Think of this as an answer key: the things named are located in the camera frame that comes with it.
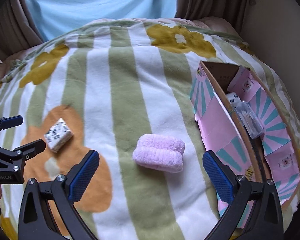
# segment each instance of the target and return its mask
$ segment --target screw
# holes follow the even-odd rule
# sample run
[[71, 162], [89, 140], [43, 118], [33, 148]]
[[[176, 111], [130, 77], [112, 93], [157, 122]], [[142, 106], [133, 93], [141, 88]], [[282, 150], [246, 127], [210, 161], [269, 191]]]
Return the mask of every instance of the screw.
[[274, 182], [273, 182], [272, 179], [267, 179], [267, 183], [268, 183], [269, 185], [273, 185], [273, 184], [274, 184]]
[[35, 182], [35, 179], [34, 179], [34, 178], [31, 178], [31, 179], [28, 180], [28, 183], [29, 183], [29, 184], [34, 184], [34, 182]]
[[244, 181], [245, 180], [245, 176], [243, 176], [243, 175], [238, 175], [237, 178], [238, 178], [239, 181]]
[[63, 181], [66, 178], [65, 175], [61, 174], [57, 176], [57, 181]]

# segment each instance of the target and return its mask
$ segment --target blue rubber tip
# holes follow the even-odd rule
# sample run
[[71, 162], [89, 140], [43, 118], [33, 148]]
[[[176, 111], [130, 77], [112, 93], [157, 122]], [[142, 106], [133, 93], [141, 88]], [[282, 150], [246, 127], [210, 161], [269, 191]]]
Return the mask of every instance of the blue rubber tip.
[[90, 155], [82, 168], [69, 185], [68, 200], [72, 203], [80, 201], [90, 180], [99, 166], [99, 154], [96, 151]]
[[206, 170], [220, 199], [231, 204], [234, 199], [233, 186], [209, 152], [203, 155], [203, 167]]
[[8, 118], [1, 120], [0, 128], [5, 130], [5, 129], [11, 128], [11, 127], [22, 125], [22, 123], [23, 123], [23, 118], [21, 115], [8, 117]]

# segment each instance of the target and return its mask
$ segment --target pink and teal box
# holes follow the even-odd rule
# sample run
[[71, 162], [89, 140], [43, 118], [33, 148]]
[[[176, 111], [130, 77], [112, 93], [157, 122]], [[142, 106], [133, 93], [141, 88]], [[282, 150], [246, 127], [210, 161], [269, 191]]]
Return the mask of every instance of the pink and teal box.
[[[226, 98], [230, 92], [246, 101], [261, 121], [265, 133], [260, 138], [249, 138]], [[251, 181], [273, 179], [282, 207], [287, 206], [300, 184], [297, 147], [285, 117], [258, 76], [242, 66], [200, 62], [190, 98], [206, 150], [214, 151], [237, 175]], [[239, 228], [252, 204], [248, 203]], [[227, 206], [218, 197], [220, 216]]]

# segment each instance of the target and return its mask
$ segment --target wall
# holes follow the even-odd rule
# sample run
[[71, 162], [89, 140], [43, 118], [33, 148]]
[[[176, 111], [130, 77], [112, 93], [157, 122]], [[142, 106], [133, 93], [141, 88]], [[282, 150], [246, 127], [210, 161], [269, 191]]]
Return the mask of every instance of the wall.
[[295, 0], [256, 0], [241, 37], [279, 75], [300, 119], [300, 7]]

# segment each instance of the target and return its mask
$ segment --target white flower center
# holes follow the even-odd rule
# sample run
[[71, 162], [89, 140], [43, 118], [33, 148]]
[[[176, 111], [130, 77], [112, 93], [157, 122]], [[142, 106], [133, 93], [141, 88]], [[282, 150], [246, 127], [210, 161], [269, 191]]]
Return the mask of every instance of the white flower center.
[[185, 43], [185, 44], [187, 43], [186, 39], [181, 34], [176, 34], [174, 35], [174, 37], [176, 38], [177, 43]]

